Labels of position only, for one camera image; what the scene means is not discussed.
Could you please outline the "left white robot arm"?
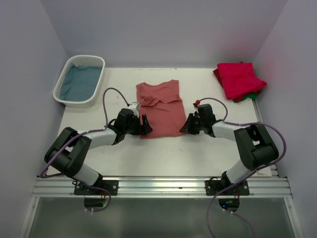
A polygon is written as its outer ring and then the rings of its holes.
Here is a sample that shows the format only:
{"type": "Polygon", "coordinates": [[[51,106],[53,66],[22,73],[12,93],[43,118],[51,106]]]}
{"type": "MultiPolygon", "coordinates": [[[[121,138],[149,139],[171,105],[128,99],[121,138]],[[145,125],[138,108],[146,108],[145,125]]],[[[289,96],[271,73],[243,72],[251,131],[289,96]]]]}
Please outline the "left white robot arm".
{"type": "Polygon", "coordinates": [[[62,175],[85,184],[91,194],[99,194],[103,188],[102,175],[85,164],[88,151],[116,145],[126,135],[148,135],[152,131],[147,115],[138,115],[137,109],[129,108],[121,109],[117,118],[103,129],[79,132],[66,127],[44,156],[46,169],[52,166],[62,175]]]}

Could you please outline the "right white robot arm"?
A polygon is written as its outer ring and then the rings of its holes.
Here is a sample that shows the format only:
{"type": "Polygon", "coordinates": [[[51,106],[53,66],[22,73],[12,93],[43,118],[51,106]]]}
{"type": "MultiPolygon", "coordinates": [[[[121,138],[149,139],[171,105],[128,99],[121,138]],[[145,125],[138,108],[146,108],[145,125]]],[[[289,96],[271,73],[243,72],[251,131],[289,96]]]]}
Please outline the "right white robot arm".
{"type": "Polygon", "coordinates": [[[262,123],[234,125],[216,119],[209,104],[201,105],[200,101],[196,101],[193,106],[195,112],[189,114],[180,132],[197,135],[202,131],[213,138],[233,141],[240,157],[233,167],[222,173],[220,179],[205,181],[207,195],[215,195],[220,191],[230,195],[241,191],[244,177],[278,159],[278,149],[262,123]]]}

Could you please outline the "salmon pink t shirt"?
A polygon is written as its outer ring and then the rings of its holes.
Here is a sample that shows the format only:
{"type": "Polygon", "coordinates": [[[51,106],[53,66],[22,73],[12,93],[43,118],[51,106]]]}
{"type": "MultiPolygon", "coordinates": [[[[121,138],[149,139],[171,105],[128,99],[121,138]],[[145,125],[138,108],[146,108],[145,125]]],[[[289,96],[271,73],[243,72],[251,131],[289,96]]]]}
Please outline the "salmon pink t shirt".
{"type": "Polygon", "coordinates": [[[158,85],[140,83],[136,86],[137,102],[141,104],[140,113],[147,116],[153,129],[142,139],[178,137],[186,122],[185,110],[179,95],[179,81],[170,80],[158,85]]]}

